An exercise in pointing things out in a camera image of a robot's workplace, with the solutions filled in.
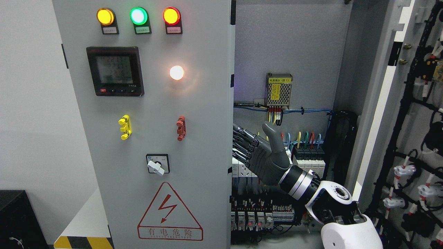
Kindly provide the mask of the grey robot hand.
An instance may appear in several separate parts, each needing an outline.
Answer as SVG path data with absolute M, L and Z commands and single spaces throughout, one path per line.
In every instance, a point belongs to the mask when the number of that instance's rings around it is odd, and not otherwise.
M 233 124 L 234 158 L 244 163 L 267 185 L 277 185 L 283 174 L 290 168 L 280 133 L 271 123 L 262 125 L 269 140 Z

